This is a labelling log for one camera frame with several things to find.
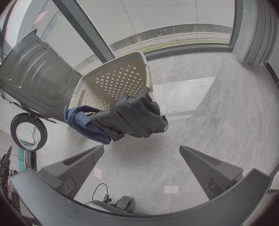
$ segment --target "navy blue cloth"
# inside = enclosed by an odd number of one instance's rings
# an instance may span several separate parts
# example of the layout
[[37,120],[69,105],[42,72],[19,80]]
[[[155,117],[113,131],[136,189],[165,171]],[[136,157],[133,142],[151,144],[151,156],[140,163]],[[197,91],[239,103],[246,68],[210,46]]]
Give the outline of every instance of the navy blue cloth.
[[91,119],[84,112],[99,112],[99,109],[91,106],[82,105],[68,109],[68,105],[64,107],[64,120],[83,136],[105,145],[111,141],[111,137],[106,132],[99,129],[96,124],[91,122]]

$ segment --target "tile floor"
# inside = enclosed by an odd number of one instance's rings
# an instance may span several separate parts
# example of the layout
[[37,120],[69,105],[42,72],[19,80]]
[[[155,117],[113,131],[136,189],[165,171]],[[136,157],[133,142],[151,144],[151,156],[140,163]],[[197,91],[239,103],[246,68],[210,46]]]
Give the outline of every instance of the tile floor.
[[[150,138],[126,135],[105,145],[75,200],[91,200],[106,183],[110,197],[135,199],[136,214],[163,214],[208,201],[181,155],[187,145],[243,168],[269,174],[279,161],[279,92],[264,66],[243,65],[232,53],[210,52],[149,61],[155,101],[169,129]],[[99,143],[64,123],[45,123],[38,169]],[[102,200],[100,186],[94,199]]]

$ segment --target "clothing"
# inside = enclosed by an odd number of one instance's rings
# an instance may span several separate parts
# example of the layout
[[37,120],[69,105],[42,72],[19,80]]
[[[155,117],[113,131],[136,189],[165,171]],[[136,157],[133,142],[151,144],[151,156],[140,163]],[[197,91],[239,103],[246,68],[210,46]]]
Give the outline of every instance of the clothing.
[[124,134],[149,137],[152,133],[165,132],[168,120],[160,115],[159,106],[152,101],[149,91],[145,87],[134,96],[124,94],[111,105],[110,110],[99,111],[89,118],[114,141],[124,137]]
[[64,120],[69,126],[83,136],[93,141],[108,145],[111,142],[110,136],[99,129],[96,124],[93,124],[91,119],[85,115],[85,112],[97,113],[99,111],[99,109],[87,105],[77,106],[68,110],[68,105],[66,105],[64,107]]
[[152,133],[165,132],[168,120],[160,115],[156,102],[149,96],[150,89],[145,87],[142,93],[134,96],[120,96],[109,110],[82,105],[64,108],[64,120],[83,136],[109,144],[111,139],[117,141],[128,134],[133,137],[149,137]]

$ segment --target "dark jacket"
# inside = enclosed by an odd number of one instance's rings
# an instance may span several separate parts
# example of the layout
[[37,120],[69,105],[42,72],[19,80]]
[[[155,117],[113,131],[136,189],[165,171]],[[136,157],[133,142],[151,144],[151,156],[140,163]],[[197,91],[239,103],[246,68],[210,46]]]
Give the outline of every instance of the dark jacket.
[[110,107],[90,115],[92,123],[100,126],[114,141],[128,134],[133,137],[149,137],[152,133],[165,132],[168,120],[160,115],[156,102],[149,96],[149,88],[134,96],[124,94]]

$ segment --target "laundry basket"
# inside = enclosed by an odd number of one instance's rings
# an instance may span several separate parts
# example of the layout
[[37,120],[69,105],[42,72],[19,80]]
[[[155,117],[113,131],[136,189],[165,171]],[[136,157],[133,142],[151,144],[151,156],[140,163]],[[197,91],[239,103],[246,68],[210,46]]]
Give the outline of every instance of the laundry basket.
[[122,94],[134,96],[146,86],[150,88],[149,95],[154,99],[148,62],[142,52],[133,52],[84,75],[76,86],[69,108],[89,105],[107,110]]

